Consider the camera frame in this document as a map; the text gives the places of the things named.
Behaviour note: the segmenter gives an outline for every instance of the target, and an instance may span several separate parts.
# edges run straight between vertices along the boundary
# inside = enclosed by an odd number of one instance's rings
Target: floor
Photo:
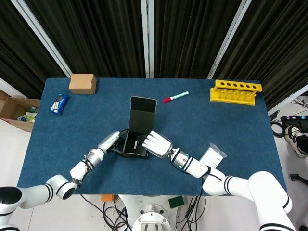
[[[303,110],[301,106],[290,103],[281,109],[279,117]],[[0,187],[16,186],[29,139],[30,133],[0,120]],[[275,142],[288,193],[294,204],[289,217],[297,228],[300,225],[308,226],[308,187],[301,182],[290,181],[288,177],[290,173],[299,173],[308,179],[308,158],[295,157],[288,149],[284,138],[275,138]],[[99,195],[86,197],[96,205],[102,206]],[[203,204],[200,204],[199,208],[201,212]],[[183,219],[186,209],[187,207],[179,209],[178,221]],[[10,223],[17,225],[22,231],[110,230],[100,212],[78,195],[73,195],[66,201],[55,198],[48,204],[33,209],[19,208],[12,215]],[[252,202],[234,196],[206,197],[206,210],[198,221],[198,230],[257,231],[257,211]]]

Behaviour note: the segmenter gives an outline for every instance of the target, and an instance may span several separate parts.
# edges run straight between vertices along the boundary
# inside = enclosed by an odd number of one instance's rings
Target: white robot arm
[[[205,166],[198,160],[172,148],[172,142],[152,131],[142,146],[152,154],[170,158],[172,164],[196,178],[205,179],[203,190],[209,195],[230,194],[255,203],[257,207],[260,231],[295,231],[286,215],[292,209],[292,201],[283,187],[269,172],[257,172],[248,180],[234,176],[225,176],[217,169]]]
[[[30,187],[0,187],[0,231],[19,231],[15,225],[9,225],[12,213],[17,207],[33,208],[52,200],[54,195],[62,200],[68,199],[83,179],[94,170],[110,150],[118,151],[115,143],[127,130],[111,133],[97,149],[91,149],[87,155],[70,171],[72,180],[69,182],[62,175],[50,178],[45,184]]]

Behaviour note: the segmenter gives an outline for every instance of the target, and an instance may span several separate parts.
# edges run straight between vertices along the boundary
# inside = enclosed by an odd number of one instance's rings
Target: black box
[[[153,130],[157,100],[132,96],[130,98],[129,129],[123,153],[146,159],[147,151],[139,144],[139,136],[146,136]]]

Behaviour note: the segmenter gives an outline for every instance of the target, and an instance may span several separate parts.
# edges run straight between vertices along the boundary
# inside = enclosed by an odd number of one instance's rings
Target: blue snack package
[[[58,94],[58,97],[56,101],[53,103],[53,105],[51,106],[50,111],[58,115],[61,114],[61,112],[63,111],[66,105],[68,98],[69,98],[68,95]]]

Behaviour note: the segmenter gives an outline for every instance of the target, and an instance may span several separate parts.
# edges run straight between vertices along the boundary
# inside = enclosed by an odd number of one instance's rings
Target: blue tablecloth
[[[49,78],[18,187],[30,187],[70,169],[108,134],[128,128],[130,97],[157,99],[154,130],[199,159],[212,142],[225,158],[218,169],[248,178],[269,171],[285,188],[262,93],[256,106],[210,102],[213,80],[99,78],[96,94],[74,95],[70,79]],[[164,98],[189,91],[169,103]],[[49,111],[58,93],[70,95],[62,115]],[[169,160],[122,158],[109,153],[84,180],[84,194],[198,195],[201,179],[177,171]]]

